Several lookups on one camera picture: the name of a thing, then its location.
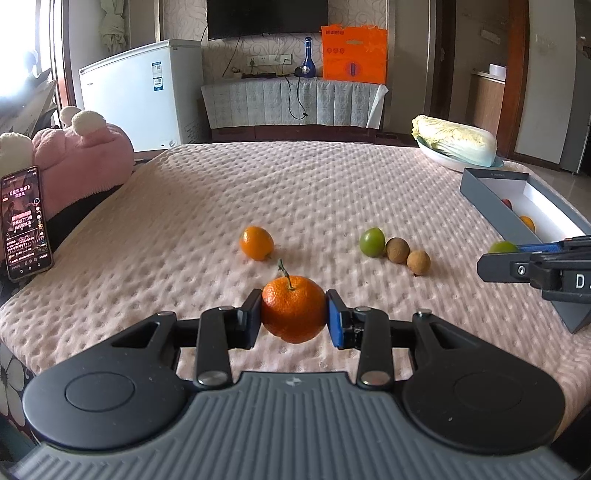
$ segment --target power outlet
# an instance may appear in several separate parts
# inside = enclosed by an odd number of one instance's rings
[[[246,66],[264,66],[264,65],[291,65],[291,53],[280,55],[258,55],[248,57],[246,59]]]

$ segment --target curtain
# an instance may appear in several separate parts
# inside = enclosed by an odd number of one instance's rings
[[[103,43],[111,54],[125,50],[125,22],[123,14],[124,0],[100,0],[100,7],[106,15],[100,24]]]

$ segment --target blue vase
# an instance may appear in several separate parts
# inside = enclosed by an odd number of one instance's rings
[[[316,76],[316,65],[312,61],[312,37],[306,37],[304,42],[306,43],[306,58],[304,58],[304,63],[301,64],[301,75],[312,78]]]

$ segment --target white freezer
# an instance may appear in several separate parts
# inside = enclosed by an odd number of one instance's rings
[[[87,110],[121,127],[134,150],[207,139],[201,43],[164,40],[80,69]]]

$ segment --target television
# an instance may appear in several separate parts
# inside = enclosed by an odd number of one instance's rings
[[[272,33],[316,33],[328,21],[328,0],[207,0],[210,40]]]

